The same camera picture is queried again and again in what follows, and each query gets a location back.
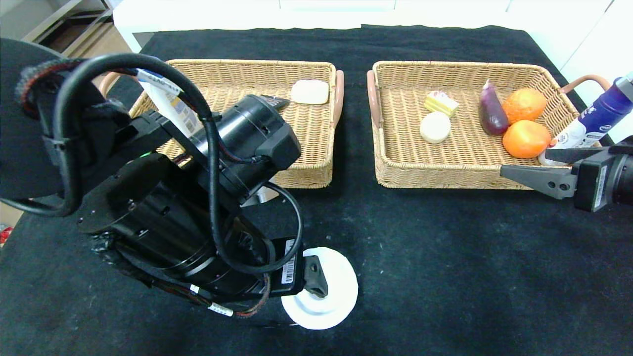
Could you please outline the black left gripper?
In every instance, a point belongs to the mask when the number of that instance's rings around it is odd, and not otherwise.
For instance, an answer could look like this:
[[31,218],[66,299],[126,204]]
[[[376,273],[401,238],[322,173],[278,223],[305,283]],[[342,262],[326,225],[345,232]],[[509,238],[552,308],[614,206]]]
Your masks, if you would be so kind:
[[[259,266],[265,265],[284,257],[294,245],[295,236],[279,237],[276,239],[260,239],[253,237],[248,243],[248,262]],[[301,277],[304,267],[304,280]],[[296,295],[303,289],[318,298],[328,295],[328,284],[319,257],[316,255],[301,257],[301,250],[279,268],[271,272],[271,297],[285,297]]]

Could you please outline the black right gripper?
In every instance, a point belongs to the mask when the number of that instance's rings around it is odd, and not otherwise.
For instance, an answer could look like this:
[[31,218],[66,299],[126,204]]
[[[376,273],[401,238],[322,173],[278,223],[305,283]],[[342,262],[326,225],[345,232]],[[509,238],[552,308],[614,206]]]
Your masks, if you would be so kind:
[[574,197],[574,206],[596,212],[611,203],[633,204],[633,136],[604,148],[550,148],[545,165],[571,169],[502,165],[500,176],[557,200]]

